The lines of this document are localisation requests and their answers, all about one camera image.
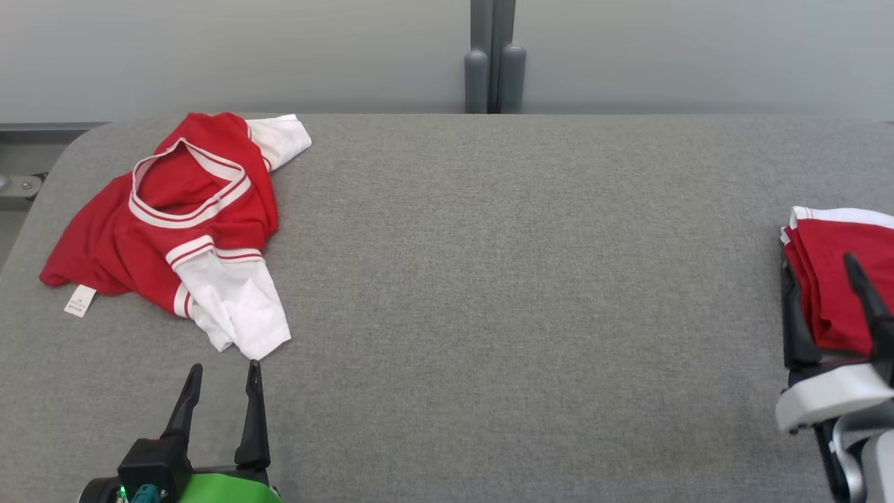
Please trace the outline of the grey vertical frame post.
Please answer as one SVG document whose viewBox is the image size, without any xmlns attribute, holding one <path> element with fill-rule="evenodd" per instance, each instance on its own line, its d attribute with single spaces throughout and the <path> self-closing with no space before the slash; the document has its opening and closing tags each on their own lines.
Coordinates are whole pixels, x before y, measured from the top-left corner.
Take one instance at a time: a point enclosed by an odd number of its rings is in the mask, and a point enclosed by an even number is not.
<svg viewBox="0 0 894 503">
<path fill-rule="evenodd" d="M 488 54 L 490 60 L 488 114 L 497 109 L 502 50 L 513 44 L 516 0 L 470 0 L 470 50 Z"/>
</svg>

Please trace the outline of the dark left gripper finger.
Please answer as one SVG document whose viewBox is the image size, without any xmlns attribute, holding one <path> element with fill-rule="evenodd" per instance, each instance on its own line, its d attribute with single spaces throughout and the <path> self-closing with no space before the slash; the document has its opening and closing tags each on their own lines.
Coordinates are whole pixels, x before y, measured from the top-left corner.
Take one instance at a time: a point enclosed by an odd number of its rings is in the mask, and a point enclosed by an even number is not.
<svg viewBox="0 0 894 503">
<path fill-rule="evenodd" d="M 261 365 L 258 360 L 249 363 L 245 388 L 248 407 L 244 420 L 242 439 L 234 453 L 234 462 L 240 471 L 265 471 L 271 464 L 268 424 Z"/>
<path fill-rule="evenodd" d="M 173 411 L 170 414 L 170 418 L 167 421 L 166 429 L 163 431 L 161 439 L 165 439 L 166 437 L 179 437 L 183 442 L 189 440 L 191 437 L 193 411 L 199 402 L 202 379 L 203 366 L 200 363 L 196 363 L 189 370 L 181 394 L 175 403 L 175 408 L 173 408 Z"/>
</svg>

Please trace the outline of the red white basketball jersey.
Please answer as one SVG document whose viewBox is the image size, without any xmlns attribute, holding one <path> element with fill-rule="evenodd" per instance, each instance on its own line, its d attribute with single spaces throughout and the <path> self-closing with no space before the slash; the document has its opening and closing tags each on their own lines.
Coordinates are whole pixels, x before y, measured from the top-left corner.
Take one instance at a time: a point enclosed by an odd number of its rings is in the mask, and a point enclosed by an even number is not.
<svg viewBox="0 0 894 503">
<path fill-rule="evenodd" d="M 264 258 L 279 226 L 272 173 L 311 144 L 297 115 L 192 112 L 81 207 L 39 280 L 137 293 L 216 350 L 262 360 L 293 337 Z"/>
</svg>

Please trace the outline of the grey cylindrical post cap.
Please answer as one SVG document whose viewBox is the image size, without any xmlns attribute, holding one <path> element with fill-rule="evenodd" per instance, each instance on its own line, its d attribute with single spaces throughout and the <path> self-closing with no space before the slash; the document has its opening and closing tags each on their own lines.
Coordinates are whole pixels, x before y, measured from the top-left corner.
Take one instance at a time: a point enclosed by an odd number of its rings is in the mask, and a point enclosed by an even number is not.
<svg viewBox="0 0 894 503">
<path fill-rule="evenodd" d="M 522 111 L 526 76 L 527 51 L 517 44 L 502 49 L 497 109 L 501 114 Z"/>
<path fill-rule="evenodd" d="M 465 112 L 487 114 L 489 96 L 490 60 L 480 50 L 470 50 L 464 57 Z"/>
</svg>

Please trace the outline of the grey metal bracket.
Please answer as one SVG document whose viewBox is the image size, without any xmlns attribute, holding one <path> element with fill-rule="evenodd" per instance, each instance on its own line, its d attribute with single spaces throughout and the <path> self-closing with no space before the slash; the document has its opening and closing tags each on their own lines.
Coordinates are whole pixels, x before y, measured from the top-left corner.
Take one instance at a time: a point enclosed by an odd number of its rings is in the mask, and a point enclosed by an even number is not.
<svg viewBox="0 0 894 503">
<path fill-rule="evenodd" d="M 41 193 L 49 172 L 33 175 L 0 173 L 0 212 L 28 212 Z"/>
</svg>

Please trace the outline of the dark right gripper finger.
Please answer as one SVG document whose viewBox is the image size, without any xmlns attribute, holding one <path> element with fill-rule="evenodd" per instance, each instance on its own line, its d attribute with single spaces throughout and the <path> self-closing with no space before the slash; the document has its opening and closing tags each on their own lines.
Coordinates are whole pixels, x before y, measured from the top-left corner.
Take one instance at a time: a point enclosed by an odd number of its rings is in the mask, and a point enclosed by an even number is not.
<svg viewBox="0 0 894 503">
<path fill-rule="evenodd" d="M 813 340 L 803 313 L 800 284 L 789 260 L 780 268 L 780 299 L 782 299 L 783 360 L 788 370 L 818 367 L 823 353 Z"/>
<path fill-rule="evenodd" d="M 894 315 L 853 254 L 844 255 L 847 280 L 858 296 L 872 347 L 868 362 L 885 382 L 894 382 Z"/>
</svg>

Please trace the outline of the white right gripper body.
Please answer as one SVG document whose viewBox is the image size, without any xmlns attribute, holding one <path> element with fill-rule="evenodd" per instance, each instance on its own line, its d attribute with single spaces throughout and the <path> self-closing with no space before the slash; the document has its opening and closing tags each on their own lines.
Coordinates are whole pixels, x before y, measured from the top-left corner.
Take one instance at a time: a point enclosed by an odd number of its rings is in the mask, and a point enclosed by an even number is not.
<svg viewBox="0 0 894 503">
<path fill-rule="evenodd" d="M 871 363 L 817 365 L 792 369 L 775 405 L 780 432 L 877 407 L 894 398 L 894 388 Z"/>
</svg>

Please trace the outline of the grey fabric sofa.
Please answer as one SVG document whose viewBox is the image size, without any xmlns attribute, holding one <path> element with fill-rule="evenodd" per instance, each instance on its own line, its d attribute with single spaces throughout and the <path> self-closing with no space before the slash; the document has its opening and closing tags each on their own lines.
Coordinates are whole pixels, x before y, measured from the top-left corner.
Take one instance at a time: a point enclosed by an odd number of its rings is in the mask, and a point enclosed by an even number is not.
<svg viewBox="0 0 894 503">
<path fill-rule="evenodd" d="M 291 503 L 830 503 L 779 432 L 780 227 L 894 214 L 894 125 L 304 115 L 266 263 Z"/>
</svg>

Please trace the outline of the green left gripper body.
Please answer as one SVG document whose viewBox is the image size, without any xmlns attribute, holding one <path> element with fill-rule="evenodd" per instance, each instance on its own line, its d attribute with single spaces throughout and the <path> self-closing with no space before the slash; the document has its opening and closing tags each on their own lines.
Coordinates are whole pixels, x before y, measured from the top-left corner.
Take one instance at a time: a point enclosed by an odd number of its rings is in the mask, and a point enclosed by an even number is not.
<svg viewBox="0 0 894 503">
<path fill-rule="evenodd" d="M 249 479 L 217 472 L 194 474 L 178 503 L 284 503 L 277 491 Z"/>
</svg>

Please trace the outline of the red shorts white trim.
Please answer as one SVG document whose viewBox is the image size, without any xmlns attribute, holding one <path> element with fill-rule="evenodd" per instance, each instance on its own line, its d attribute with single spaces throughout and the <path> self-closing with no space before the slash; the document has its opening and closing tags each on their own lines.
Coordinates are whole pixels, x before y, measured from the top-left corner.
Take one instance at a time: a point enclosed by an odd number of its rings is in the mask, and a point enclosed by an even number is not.
<svg viewBox="0 0 894 503">
<path fill-rule="evenodd" d="M 844 256 L 858 258 L 894 314 L 894 216 L 850 207 L 794 206 L 780 240 L 800 286 L 801 309 L 814 343 L 827 351 L 868 356 L 872 340 Z"/>
</svg>

